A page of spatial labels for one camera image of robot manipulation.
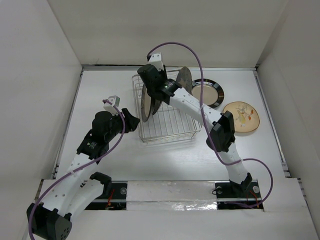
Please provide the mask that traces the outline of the silver rimmed round plate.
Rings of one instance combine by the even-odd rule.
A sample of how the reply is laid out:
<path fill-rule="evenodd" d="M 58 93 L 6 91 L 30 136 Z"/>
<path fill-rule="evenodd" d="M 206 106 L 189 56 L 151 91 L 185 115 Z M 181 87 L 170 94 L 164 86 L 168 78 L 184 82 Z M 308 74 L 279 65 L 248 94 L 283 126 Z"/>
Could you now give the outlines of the silver rimmed round plate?
<path fill-rule="evenodd" d="M 154 108 L 155 99 L 149 96 L 147 87 L 144 84 L 142 87 L 140 104 L 141 119 L 144 123 L 153 115 Z"/>

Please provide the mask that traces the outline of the black square floral plate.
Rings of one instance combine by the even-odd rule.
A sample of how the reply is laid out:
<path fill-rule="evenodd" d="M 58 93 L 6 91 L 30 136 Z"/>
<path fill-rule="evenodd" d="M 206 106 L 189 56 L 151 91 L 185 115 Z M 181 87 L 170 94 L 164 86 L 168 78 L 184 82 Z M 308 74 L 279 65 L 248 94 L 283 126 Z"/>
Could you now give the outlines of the black square floral plate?
<path fill-rule="evenodd" d="M 152 112 L 153 115 L 156 114 L 156 112 L 159 110 L 159 108 L 161 107 L 161 105 L 162 105 L 162 101 L 160 101 L 160 100 L 155 100 L 155 102 L 154 102 L 154 107 L 153 107 L 153 112 Z"/>

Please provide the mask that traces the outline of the grey snowflake deer plate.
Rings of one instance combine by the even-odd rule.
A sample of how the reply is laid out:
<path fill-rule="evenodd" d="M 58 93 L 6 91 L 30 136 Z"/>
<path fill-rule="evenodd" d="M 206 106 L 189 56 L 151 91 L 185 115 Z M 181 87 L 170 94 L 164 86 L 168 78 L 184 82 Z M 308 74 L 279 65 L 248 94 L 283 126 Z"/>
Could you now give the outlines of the grey snowflake deer plate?
<path fill-rule="evenodd" d="M 182 67 L 175 80 L 178 84 L 180 84 L 190 95 L 192 94 L 193 80 L 192 74 L 188 67 Z"/>

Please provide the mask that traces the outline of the wire dish rack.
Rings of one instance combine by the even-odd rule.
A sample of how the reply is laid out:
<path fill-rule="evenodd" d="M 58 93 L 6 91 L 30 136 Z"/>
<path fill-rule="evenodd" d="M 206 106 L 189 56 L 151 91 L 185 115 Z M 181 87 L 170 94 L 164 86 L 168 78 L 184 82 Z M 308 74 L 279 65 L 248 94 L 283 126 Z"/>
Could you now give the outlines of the wire dish rack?
<path fill-rule="evenodd" d="M 162 103 L 148 121 L 141 121 L 137 127 L 138 136 L 145 144 L 189 140 L 195 137 L 201 129 L 199 122 L 166 103 Z"/>

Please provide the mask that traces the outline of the black rimmed beige plate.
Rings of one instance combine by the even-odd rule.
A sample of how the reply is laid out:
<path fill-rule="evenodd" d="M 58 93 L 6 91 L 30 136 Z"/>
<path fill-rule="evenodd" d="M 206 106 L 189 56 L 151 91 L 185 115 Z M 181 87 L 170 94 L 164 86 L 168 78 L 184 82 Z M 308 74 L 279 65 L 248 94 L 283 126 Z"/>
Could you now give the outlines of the black rimmed beige plate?
<path fill-rule="evenodd" d="M 192 95 L 201 100 L 201 79 L 192 82 Z M 215 81 L 205 78 L 203 80 L 203 103 L 211 108 L 217 108 L 225 98 L 222 87 Z"/>

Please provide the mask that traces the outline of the cream bird pattern plate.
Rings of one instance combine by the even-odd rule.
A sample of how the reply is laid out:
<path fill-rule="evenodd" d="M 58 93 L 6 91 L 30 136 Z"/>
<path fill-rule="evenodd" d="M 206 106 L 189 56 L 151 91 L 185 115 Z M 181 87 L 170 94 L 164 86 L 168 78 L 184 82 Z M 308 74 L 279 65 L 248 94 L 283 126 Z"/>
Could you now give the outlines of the cream bird pattern plate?
<path fill-rule="evenodd" d="M 243 101 L 228 103 L 223 108 L 223 113 L 230 112 L 233 115 L 234 130 L 236 133 L 250 133 L 260 125 L 260 117 L 253 106 Z"/>

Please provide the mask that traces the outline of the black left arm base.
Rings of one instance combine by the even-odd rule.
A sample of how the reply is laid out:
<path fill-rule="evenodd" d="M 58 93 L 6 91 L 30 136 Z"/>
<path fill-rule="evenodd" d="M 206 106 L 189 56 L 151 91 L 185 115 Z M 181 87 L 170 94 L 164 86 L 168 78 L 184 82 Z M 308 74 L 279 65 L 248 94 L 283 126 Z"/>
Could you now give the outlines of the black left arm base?
<path fill-rule="evenodd" d="M 113 181 L 110 176 L 100 172 L 92 174 L 90 179 L 99 181 L 103 185 L 103 191 L 85 210 L 122 211 L 127 209 L 127 181 Z"/>

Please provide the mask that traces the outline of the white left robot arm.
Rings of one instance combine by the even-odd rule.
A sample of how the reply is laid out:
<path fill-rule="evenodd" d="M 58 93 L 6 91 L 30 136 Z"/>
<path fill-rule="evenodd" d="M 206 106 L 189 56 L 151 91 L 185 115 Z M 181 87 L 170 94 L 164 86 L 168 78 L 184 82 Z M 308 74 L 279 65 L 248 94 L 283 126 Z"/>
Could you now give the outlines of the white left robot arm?
<path fill-rule="evenodd" d="M 117 135 L 136 130 L 140 119 L 123 108 L 116 114 L 100 111 L 76 150 L 67 173 L 56 180 L 27 211 L 28 233 L 45 240 L 65 240 L 73 221 L 97 197 L 107 198 L 112 179 L 97 171 L 102 158 L 112 151 L 109 143 Z"/>

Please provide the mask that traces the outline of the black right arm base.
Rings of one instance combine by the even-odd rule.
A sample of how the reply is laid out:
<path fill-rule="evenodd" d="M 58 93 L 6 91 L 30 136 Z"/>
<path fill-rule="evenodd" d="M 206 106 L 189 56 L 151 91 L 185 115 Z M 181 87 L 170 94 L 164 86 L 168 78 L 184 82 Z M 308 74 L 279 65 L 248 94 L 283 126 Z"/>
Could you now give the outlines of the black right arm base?
<path fill-rule="evenodd" d="M 218 210 L 264 209 L 257 179 L 245 190 L 237 189 L 229 180 L 216 181 L 211 194 L 216 196 Z"/>

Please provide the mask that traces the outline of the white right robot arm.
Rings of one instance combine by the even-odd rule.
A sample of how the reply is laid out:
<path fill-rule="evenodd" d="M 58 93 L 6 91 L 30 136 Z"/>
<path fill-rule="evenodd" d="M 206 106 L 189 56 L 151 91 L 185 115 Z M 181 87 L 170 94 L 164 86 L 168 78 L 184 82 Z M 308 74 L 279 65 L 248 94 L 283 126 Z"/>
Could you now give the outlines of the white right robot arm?
<path fill-rule="evenodd" d="M 140 67 L 137 73 L 151 98 L 184 112 L 204 126 L 207 133 L 206 144 L 226 167 L 232 183 L 232 193 L 237 197 L 246 194 L 252 177 L 244 167 L 236 148 L 232 113 L 222 113 L 201 103 L 181 84 L 168 79 L 163 71 L 158 71 L 152 64 Z"/>

